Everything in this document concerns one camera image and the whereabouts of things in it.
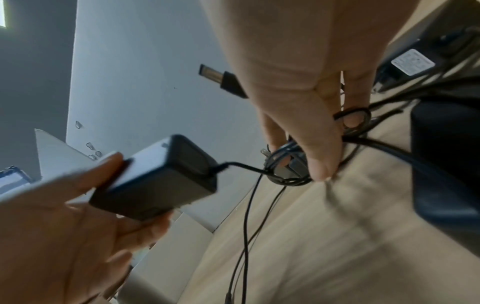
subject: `light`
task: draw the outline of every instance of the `light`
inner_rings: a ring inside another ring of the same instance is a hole
[[[4,0],[0,0],[0,27],[6,27],[5,24],[5,5]]]

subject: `hand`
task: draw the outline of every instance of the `hand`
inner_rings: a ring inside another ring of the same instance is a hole
[[[316,181],[331,177],[342,153],[332,114],[370,101],[389,41],[418,0],[202,0],[241,85],[258,108],[269,146],[300,144]],[[354,127],[361,117],[344,118]]]
[[[131,251],[166,233],[170,214],[140,223],[87,203],[65,204],[107,181],[122,163],[116,153],[89,171],[0,202],[2,303],[82,303],[125,276]]]

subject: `white label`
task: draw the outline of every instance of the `white label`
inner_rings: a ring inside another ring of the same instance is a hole
[[[435,62],[415,49],[410,49],[391,61],[400,71],[413,76],[435,66]]]

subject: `wooden table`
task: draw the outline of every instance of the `wooden table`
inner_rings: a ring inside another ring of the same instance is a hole
[[[423,1],[413,18],[441,2]],[[370,136],[409,149],[409,132],[404,113]],[[250,252],[247,303],[479,303],[480,259],[414,213],[411,183],[407,164],[365,148],[331,189],[288,188]],[[260,184],[250,235],[280,189]],[[179,303],[224,302],[247,201],[215,232]],[[241,288],[240,279],[236,303]]]

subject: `person's left hand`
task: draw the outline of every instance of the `person's left hand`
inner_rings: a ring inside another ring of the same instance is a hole
[[[171,213],[140,223],[87,203],[66,204],[106,182],[116,153],[95,168],[0,202],[2,303],[79,304],[124,277],[132,251],[162,237]]]

